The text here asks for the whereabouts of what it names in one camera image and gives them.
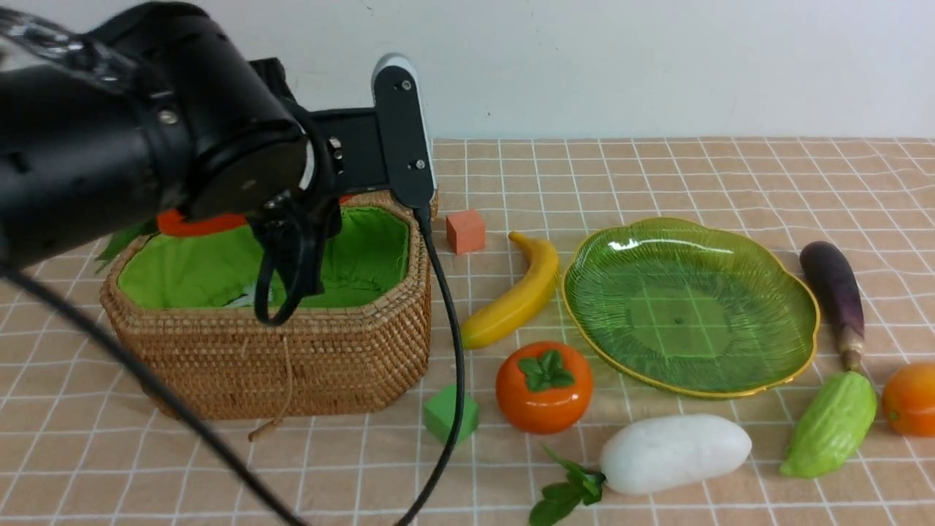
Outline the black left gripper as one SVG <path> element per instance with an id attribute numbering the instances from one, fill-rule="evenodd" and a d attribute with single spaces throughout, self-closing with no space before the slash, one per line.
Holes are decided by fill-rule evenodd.
<path id="1" fill-rule="evenodd" d="M 277 58 L 251 62 L 284 117 L 248 160 L 263 205 L 248 216 L 259 242 L 324 242 L 340 232 L 340 199 L 400 190 L 400 60 L 372 76 L 370 109 L 308 111 Z"/>

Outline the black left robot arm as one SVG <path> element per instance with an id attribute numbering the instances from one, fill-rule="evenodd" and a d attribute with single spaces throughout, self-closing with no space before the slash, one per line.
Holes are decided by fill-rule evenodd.
<path id="1" fill-rule="evenodd" d="M 203 9 L 145 2 L 77 33 L 17 9 L 2 37 L 39 58 L 2 73 L 2 267 L 22 270 L 160 213 L 244 214 L 299 258 L 334 203 L 391 188 L 419 106 L 374 74 L 372 109 L 308 111 L 275 58 L 250 61 Z"/>

